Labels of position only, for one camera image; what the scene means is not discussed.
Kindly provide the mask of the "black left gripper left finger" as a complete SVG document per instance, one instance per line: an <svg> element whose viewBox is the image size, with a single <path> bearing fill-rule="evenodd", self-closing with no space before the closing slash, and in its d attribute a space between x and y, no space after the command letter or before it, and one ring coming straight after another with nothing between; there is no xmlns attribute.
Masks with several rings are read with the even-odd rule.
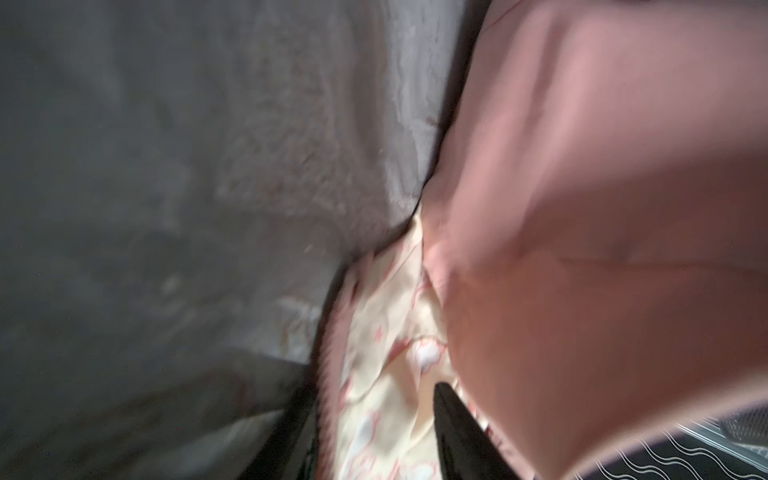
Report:
<svg viewBox="0 0 768 480"><path fill-rule="evenodd" d="M240 480L315 479L317 470L317 393L300 388Z"/></svg>

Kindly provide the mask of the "pink zip-up jacket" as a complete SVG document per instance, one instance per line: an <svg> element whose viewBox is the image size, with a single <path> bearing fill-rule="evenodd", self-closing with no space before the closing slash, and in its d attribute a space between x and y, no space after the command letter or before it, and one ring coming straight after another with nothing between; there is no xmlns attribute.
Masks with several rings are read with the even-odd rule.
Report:
<svg viewBox="0 0 768 480"><path fill-rule="evenodd" d="M767 5L493 1L405 234L347 274L317 477L443 479L448 383L519 479L763 479Z"/></svg>

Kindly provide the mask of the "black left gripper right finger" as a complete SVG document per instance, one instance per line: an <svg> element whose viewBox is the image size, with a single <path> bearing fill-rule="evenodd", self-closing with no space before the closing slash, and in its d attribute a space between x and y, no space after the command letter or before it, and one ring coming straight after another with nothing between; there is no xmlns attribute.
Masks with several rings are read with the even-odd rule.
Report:
<svg viewBox="0 0 768 480"><path fill-rule="evenodd" d="M519 480L448 383L435 385L433 410L443 479Z"/></svg>

